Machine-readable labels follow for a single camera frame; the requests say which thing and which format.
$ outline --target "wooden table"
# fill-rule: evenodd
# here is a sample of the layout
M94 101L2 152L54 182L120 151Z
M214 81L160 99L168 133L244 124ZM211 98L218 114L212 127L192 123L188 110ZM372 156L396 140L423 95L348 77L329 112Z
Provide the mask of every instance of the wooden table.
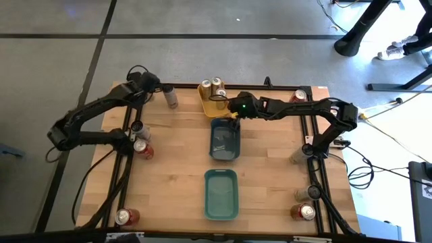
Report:
M142 121L150 127L153 159L134 157L126 207L141 214L134 230L159 232L201 232L225 234L303 234L317 233L315 221L294 221L290 208L296 204L294 191L309 184L306 165L293 165L288 157L302 145L299 117L277 121L241 121L241 155L234 162L219 162L209 156L210 119L196 89L176 89L179 106L171 110L161 93L145 105ZM236 96L240 90L228 90ZM292 92L252 90L256 97L289 100ZM314 100L329 96L326 87L313 87ZM123 124L126 108L105 113L102 129L110 131ZM318 117L320 132L329 125ZM93 163L111 150L97 146ZM338 150L332 153L342 156ZM107 195L115 153L96 167L88 177L77 225L86 223ZM359 231L345 166L337 159L326 159L327 175L334 205L345 220ZM209 169L233 169L238 176L240 213L233 221L210 221L204 216L204 173ZM114 224L115 202L110 225ZM321 202L323 223L329 231L327 214Z

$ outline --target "teal plastic bin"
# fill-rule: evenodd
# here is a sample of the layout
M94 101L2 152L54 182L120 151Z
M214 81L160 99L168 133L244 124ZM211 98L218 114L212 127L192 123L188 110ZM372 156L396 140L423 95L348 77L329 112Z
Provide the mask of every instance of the teal plastic bin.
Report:
M237 174L230 169L211 169L205 173L205 217L233 220L238 215Z

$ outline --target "plastic container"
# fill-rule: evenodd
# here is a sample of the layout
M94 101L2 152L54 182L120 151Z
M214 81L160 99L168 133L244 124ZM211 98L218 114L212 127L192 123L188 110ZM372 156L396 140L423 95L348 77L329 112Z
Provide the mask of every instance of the plastic container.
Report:
M240 155L240 126L234 129L233 119L215 118L211 121L209 155L217 160L231 161Z
M203 95L201 94L201 84L198 85L198 94L200 95L200 100L202 104L202 108L204 109L204 114L210 118L216 117L230 117L231 112L225 107L225 109L218 109L216 106L216 101L205 101L203 99Z
M205 173L205 217L233 220L238 215L237 174L230 169L211 169Z

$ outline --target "black pants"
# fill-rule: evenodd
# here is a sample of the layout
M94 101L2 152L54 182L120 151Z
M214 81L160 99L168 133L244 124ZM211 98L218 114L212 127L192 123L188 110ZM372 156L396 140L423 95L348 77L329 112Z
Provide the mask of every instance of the black pants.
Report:
M418 37L418 41L403 46L405 55L413 54L432 46L432 33L429 33L432 28L432 6L429 6L425 10L425 16L418 23L415 34Z

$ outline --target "table leg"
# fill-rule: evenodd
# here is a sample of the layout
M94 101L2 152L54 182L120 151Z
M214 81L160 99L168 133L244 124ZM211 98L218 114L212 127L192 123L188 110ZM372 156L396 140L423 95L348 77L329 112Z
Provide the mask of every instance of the table leg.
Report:
M354 27L336 41L335 50L346 57L357 55L363 37L391 2L392 0L373 0Z

